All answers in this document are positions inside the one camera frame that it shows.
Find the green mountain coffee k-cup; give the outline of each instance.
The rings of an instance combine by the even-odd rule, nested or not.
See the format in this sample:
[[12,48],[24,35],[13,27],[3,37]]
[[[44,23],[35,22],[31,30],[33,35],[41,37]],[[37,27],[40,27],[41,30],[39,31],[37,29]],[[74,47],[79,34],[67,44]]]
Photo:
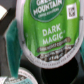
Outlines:
[[83,40],[82,3],[83,0],[17,0],[19,41],[33,64],[56,68],[75,56]]
[[0,77],[0,84],[38,84],[35,77],[26,69],[20,68],[18,79],[13,77]]

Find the green label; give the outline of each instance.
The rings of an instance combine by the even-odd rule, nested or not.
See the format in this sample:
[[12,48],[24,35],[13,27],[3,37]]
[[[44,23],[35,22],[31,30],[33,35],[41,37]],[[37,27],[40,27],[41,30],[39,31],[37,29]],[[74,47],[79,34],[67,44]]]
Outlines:
[[[39,9],[50,3],[49,9]],[[59,60],[78,42],[79,15],[79,0],[26,0],[23,14],[26,46],[38,59]]]
[[31,0],[30,11],[33,18],[48,22],[59,15],[64,0]]

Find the coffee pod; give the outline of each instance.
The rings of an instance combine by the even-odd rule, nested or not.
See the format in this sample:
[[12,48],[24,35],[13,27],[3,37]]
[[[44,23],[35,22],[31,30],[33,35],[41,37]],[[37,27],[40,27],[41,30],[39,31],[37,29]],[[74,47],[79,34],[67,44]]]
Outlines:
[[83,41],[83,2],[17,0],[19,42],[30,62],[51,69],[75,56]]
[[0,84],[38,84],[38,82],[31,72],[20,67],[18,79],[13,77],[0,77]]

